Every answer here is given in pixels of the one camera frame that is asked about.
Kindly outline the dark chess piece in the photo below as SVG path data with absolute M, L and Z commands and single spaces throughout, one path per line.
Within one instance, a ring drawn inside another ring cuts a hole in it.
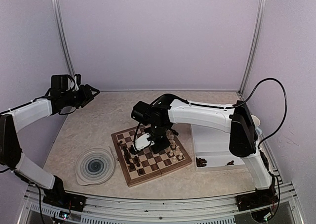
M 123 149 L 124 153 L 128 152 L 128 149 L 126 146 L 123 146 L 122 149 Z

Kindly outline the wooden chess board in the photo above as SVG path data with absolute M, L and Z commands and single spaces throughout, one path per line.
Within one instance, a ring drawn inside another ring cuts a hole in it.
M 120 163 L 120 167 L 122 169 L 125 181 L 128 187 L 133 187 L 140 185 L 142 183 L 157 179 L 161 176 L 167 175 L 172 173 L 176 170 L 184 168 L 192 163 L 192 159 L 190 155 L 187 153 L 183 145 L 181 144 L 181 150 L 184 153 L 185 160 L 172 164 L 167 156 L 166 149 L 162 150 L 161 152 L 154 154 L 150 147 L 145 148 L 138 154 L 132 154 L 130 152 L 130 147 L 133 144 L 133 138 L 135 135 L 136 128 L 129 128 L 120 132 L 116 132 L 111 134 L 113 144 L 117 153 L 118 161 Z M 131 155 L 131 163 L 135 165 L 135 170 L 130 169 L 130 164 L 126 163 L 125 154 L 122 147 L 126 146 L 128 152 Z M 140 167 L 136 166 L 134 161 L 134 157 L 138 157 L 138 162 L 140 162 Z M 144 174 L 139 175 L 138 170 L 143 169 Z

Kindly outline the dark piece back rank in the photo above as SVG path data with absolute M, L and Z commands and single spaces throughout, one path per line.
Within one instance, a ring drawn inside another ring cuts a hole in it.
M 135 165 L 133 163 L 131 163 L 129 167 L 132 171 L 135 170 Z

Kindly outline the white plastic tray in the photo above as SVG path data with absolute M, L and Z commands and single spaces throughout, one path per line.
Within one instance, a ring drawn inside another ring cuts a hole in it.
M 204 158 L 207 161 L 205 167 L 198 168 L 197 172 L 220 171 L 245 168 L 244 162 L 229 151 L 230 134 L 208 127 L 191 125 L 195 158 Z M 235 164 L 226 166 L 234 160 Z

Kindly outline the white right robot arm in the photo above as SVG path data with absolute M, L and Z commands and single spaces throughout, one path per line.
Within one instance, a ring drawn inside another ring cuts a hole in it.
M 207 104 L 182 99 L 174 94 L 163 94 L 152 103 L 139 101 L 133 106 L 131 118 L 147 126 L 144 135 L 135 137 L 133 150 L 139 152 L 151 147 L 158 153 L 171 145 L 171 135 L 177 135 L 174 124 L 189 124 L 202 129 L 206 139 L 217 132 L 229 135 L 229 151 L 240 158 L 254 180 L 256 191 L 252 201 L 263 206 L 272 197 L 275 178 L 260 149 L 255 123 L 244 101 L 235 104 Z

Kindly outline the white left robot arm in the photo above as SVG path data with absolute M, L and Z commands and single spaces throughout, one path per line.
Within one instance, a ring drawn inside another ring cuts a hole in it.
M 51 76 L 50 87 L 44 95 L 31 101 L 9 108 L 0 114 L 0 163 L 6 166 L 26 182 L 34 183 L 43 189 L 51 190 L 50 199 L 63 207 L 69 202 L 69 195 L 61 188 L 55 187 L 57 178 L 45 171 L 38 164 L 39 159 L 32 160 L 34 151 L 41 155 L 38 141 L 44 144 L 52 138 L 45 138 L 47 129 L 44 119 L 53 121 L 53 116 L 65 116 L 85 107 L 98 94 L 99 89 L 81 83 L 81 75 L 62 74 Z

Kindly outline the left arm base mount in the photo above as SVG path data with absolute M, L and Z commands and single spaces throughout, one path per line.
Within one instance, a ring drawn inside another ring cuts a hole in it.
M 54 177 L 53 188 L 44 189 L 43 202 L 70 211 L 82 212 L 86 203 L 86 197 L 66 192 L 63 181 L 57 176 Z

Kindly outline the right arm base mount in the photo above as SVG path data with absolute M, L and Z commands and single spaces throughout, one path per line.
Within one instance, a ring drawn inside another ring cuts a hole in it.
M 271 220 L 279 208 L 279 197 L 274 188 L 265 190 L 256 189 L 253 193 L 238 195 L 236 202 L 240 212 L 261 208 L 250 213 L 253 220 L 261 224 Z

